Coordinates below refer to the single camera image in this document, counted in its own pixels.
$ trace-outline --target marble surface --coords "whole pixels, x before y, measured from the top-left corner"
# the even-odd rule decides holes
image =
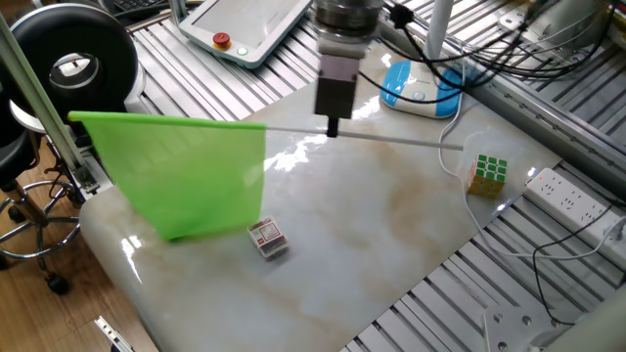
[[[396,60],[375,47],[362,69],[381,81]],[[307,86],[248,120],[323,128]],[[361,81],[354,119],[340,130],[436,141],[449,122],[391,110]],[[559,158],[476,100],[444,152],[467,175],[477,153],[509,161],[501,198],[471,197],[481,224],[521,194],[525,181]],[[118,189],[89,199],[82,232],[136,305],[163,351],[338,351],[477,230],[458,180],[437,150],[352,138],[268,132],[262,213],[289,237],[265,262],[245,232],[162,242]]]

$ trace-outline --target small box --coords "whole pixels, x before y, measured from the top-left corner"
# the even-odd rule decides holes
[[[250,237],[263,258],[270,260],[287,251],[290,244],[278,228],[273,217],[268,216],[247,228]]]

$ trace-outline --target chair base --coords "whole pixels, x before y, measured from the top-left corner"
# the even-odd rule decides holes
[[[17,222],[20,222],[20,220],[26,222],[19,225],[16,229],[0,236],[0,243],[15,237],[16,235],[31,227],[34,227],[36,231],[37,251],[34,253],[21,254],[14,253],[0,247],[0,270],[6,270],[9,268],[7,258],[16,260],[37,259],[39,263],[39,268],[46,275],[46,283],[48,284],[48,288],[58,295],[65,294],[69,291],[69,284],[67,283],[67,280],[55,273],[49,272],[43,258],[51,254],[52,252],[59,250],[61,247],[73,240],[80,233],[80,224],[78,224],[78,217],[55,217],[48,215],[60,198],[63,198],[65,196],[69,197],[69,195],[76,195],[76,190],[72,184],[65,181],[41,181],[27,185],[23,188],[18,184],[15,185],[16,191],[12,195],[10,195],[9,198],[5,199],[2,204],[0,204],[0,212],[2,212],[9,204],[14,204],[14,206],[12,206],[12,208],[10,209],[10,212],[12,212],[11,218],[13,220],[17,220]],[[59,185],[61,186],[61,189],[57,191],[55,196],[50,199],[50,201],[48,201],[43,209],[39,209],[38,207],[33,208],[34,202],[32,202],[32,199],[29,197],[27,191],[43,186],[52,187],[53,185]],[[19,200],[15,200],[15,193],[19,193],[22,198],[18,198]],[[28,215],[35,214],[37,216],[34,218],[31,215],[24,216],[24,214],[22,214],[23,212],[27,213]],[[51,247],[44,248],[43,231],[45,230],[45,228],[54,223],[75,223],[76,225],[61,242]]]

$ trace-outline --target white power strip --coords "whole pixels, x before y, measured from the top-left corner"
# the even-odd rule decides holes
[[[559,221],[567,230],[578,231],[594,221],[606,206],[574,186],[553,169],[545,168],[526,185],[524,196],[539,208]],[[604,238],[604,230],[611,227],[624,212],[612,208],[596,223],[581,232],[578,237],[591,247],[596,247]],[[626,238],[609,237],[600,248],[600,253],[626,269]]]

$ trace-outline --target chair wheel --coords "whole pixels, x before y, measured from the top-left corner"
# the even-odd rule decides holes
[[[16,224],[26,221],[26,217],[23,216],[22,212],[16,206],[9,208],[9,218]]]
[[[9,270],[9,261],[4,256],[0,255],[0,271]]]
[[[48,288],[57,295],[64,295],[69,292],[69,283],[65,278],[57,274],[50,274],[46,279],[46,283],[48,283]]]

